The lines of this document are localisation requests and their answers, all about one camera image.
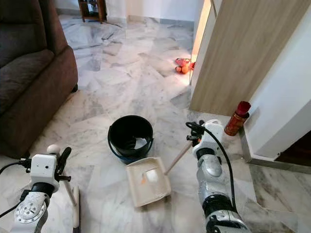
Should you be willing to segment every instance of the bucket handle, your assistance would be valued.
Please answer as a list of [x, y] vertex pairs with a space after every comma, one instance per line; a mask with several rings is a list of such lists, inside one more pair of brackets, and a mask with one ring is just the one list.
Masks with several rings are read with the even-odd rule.
[[[121, 160], [125, 160], [125, 161], [127, 161], [127, 162], [134, 162], [134, 161], [136, 161], [136, 159], [129, 159], [129, 158], [126, 158], [126, 157], [124, 157], [124, 156], [120, 156], [120, 155], [118, 155], [118, 153], [116, 153], [116, 152], [113, 150], [113, 148], [112, 148], [112, 146], [111, 146], [111, 143], [110, 143], [110, 128], [111, 128], [111, 127], [109, 127], [109, 131], [108, 131], [108, 145], [109, 145], [109, 147], [110, 147], [112, 153], [114, 153], [115, 156], [117, 156], [117, 157], [118, 157], [119, 159], [121, 159]], [[146, 154], [150, 151], [153, 142], [154, 142], [154, 139], [151, 138], [150, 143], [149, 143], [149, 148], [148, 148]]]

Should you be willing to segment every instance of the red bottle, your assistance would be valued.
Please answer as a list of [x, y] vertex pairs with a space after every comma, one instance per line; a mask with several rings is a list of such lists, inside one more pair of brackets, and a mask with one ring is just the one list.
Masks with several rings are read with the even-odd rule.
[[249, 102], [241, 101], [238, 105], [237, 110], [232, 115], [230, 121], [225, 127], [225, 133], [230, 136], [234, 136], [238, 133], [239, 129], [242, 128], [246, 119], [249, 118], [248, 110], [251, 105]]

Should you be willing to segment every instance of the black bucket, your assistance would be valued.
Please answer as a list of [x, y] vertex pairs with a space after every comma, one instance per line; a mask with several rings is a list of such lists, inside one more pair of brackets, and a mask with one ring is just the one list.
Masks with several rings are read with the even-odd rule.
[[[144, 138], [146, 144], [135, 149], [136, 138]], [[111, 151], [125, 164], [147, 157], [153, 143], [153, 129], [149, 121], [141, 116], [123, 116], [109, 128], [108, 144]]]

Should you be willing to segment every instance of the dustpan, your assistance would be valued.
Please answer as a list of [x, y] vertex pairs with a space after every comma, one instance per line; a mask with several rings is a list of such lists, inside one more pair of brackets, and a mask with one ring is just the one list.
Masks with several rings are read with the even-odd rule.
[[160, 200], [171, 194], [171, 184], [159, 157], [149, 157], [126, 167], [135, 207]]

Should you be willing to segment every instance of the wooden stick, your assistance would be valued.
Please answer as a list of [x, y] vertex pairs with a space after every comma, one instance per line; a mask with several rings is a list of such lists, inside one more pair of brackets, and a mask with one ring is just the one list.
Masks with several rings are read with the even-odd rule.
[[165, 176], [170, 172], [170, 170], [173, 168], [173, 166], [175, 166], [177, 164], [177, 162], [181, 159], [181, 157], [183, 157], [183, 155], [187, 152], [187, 150], [189, 150], [189, 148], [191, 146], [192, 146], [192, 141], [189, 141], [186, 144], [186, 146], [180, 151], [180, 153], [177, 155], [177, 157], [174, 159], [174, 161], [170, 165], [169, 169], [167, 169], [166, 172], [164, 172]]

